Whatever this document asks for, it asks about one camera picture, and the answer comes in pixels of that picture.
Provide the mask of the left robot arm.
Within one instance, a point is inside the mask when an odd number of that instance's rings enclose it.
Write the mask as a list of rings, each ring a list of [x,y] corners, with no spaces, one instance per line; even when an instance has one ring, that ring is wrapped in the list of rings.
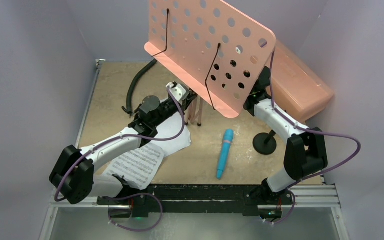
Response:
[[[55,164],[49,181],[55,186],[55,202],[67,200],[75,205],[90,194],[110,197],[118,205],[129,199],[127,187],[144,190],[149,183],[140,184],[139,177],[129,171],[126,175],[115,174],[104,177],[99,187],[95,172],[105,164],[128,152],[140,149],[150,142],[170,142],[178,139],[186,124],[173,136],[158,138],[158,126],[178,113],[185,118],[184,111],[197,98],[197,94],[183,84],[170,82],[166,86],[168,98],[164,101],[156,96],[148,96],[136,110],[133,122],[121,132],[99,143],[77,149],[67,146]]]

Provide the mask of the pink perforated music stand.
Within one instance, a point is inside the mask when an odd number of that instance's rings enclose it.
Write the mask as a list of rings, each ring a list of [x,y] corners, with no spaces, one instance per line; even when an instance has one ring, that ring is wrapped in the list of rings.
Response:
[[[144,46],[221,115],[240,115],[275,33],[222,0],[150,0]]]

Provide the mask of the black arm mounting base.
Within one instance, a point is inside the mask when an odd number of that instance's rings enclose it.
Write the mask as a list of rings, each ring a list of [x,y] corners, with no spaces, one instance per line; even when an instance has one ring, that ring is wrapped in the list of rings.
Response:
[[[285,190],[266,194],[261,185],[150,184],[144,190],[128,188],[116,197],[100,196],[99,206],[127,207],[134,218],[150,213],[241,214],[244,217],[280,218],[293,203]]]

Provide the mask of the black round microphone stand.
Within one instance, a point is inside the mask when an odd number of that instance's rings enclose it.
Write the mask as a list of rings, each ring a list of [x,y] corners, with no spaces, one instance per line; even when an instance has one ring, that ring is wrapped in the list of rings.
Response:
[[[262,155],[271,155],[277,149],[275,140],[276,132],[271,130],[269,133],[259,133],[252,141],[253,148]]]

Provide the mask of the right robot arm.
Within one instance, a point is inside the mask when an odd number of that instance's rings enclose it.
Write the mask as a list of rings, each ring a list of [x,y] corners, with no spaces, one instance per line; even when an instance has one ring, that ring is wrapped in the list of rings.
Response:
[[[275,136],[286,144],[282,168],[264,179],[250,191],[248,197],[268,204],[274,203],[292,184],[328,166],[325,138],[319,128],[308,128],[272,102],[267,88],[271,86],[271,71],[264,67],[243,108],[270,127],[269,133],[259,133],[253,139],[254,149],[270,155],[277,148]]]

